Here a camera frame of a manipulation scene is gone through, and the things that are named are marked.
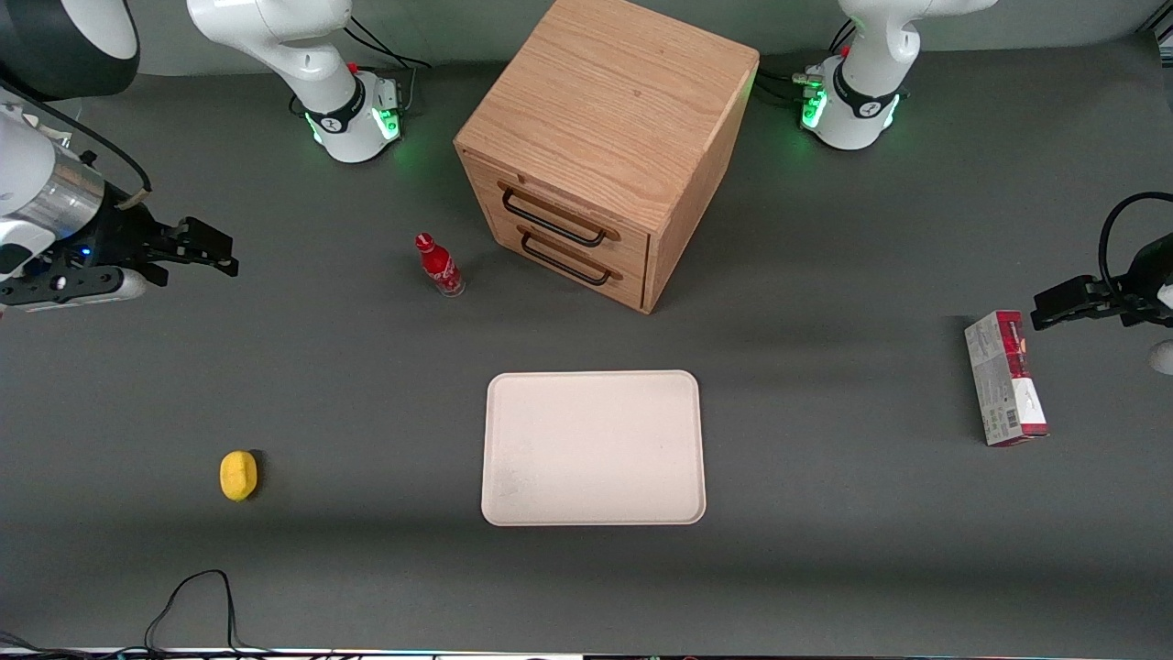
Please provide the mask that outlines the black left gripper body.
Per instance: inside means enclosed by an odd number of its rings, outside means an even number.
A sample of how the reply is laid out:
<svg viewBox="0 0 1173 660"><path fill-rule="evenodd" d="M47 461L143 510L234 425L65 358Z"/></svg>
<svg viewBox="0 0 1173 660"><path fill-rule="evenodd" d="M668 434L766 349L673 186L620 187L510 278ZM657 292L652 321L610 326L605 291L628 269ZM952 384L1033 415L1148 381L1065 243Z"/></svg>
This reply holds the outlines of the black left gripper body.
<svg viewBox="0 0 1173 660"><path fill-rule="evenodd" d="M1123 275L1110 274L1107 256L1108 234L1101 233L1097 246L1097 264L1101 274L1097 319L1120 317L1126 327L1140 324L1171 327L1172 234L1143 246Z"/></svg>

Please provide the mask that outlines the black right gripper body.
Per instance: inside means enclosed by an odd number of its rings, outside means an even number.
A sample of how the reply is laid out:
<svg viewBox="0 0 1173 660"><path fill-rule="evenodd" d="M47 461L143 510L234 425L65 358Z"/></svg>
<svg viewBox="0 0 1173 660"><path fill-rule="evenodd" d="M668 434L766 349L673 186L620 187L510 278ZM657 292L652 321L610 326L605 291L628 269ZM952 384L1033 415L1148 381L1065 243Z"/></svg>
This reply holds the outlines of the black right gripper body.
<svg viewBox="0 0 1173 660"><path fill-rule="evenodd" d="M143 279L167 279L165 263L179 263L170 226L156 222L145 205L121 210L122 195L108 195L84 226L84 267L117 267Z"/></svg>

